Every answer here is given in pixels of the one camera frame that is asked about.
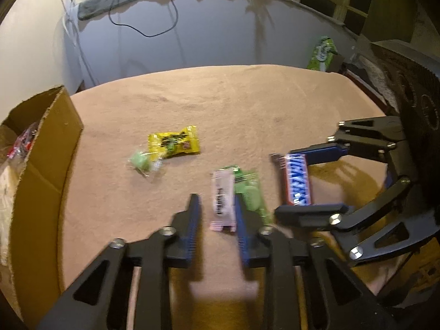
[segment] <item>silver screw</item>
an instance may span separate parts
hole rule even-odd
[[[109,244],[110,248],[120,249],[125,246],[125,240],[122,238],[115,238]]]
[[[325,241],[322,238],[312,238],[310,245],[314,248],[324,246]]]
[[[172,236],[173,234],[175,234],[175,228],[171,226],[166,226],[162,227],[159,232],[162,236]]]
[[[271,226],[264,226],[260,228],[260,234],[263,236],[268,236],[272,233],[273,228]]]
[[[341,219],[342,219],[342,215],[340,213],[335,213],[334,215],[330,216],[329,223],[332,226],[334,226],[335,224],[338,224]]]
[[[364,250],[362,249],[362,247],[357,246],[350,251],[349,256],[351,259],[356,260],[362,257],[363,254],[364,254]]]

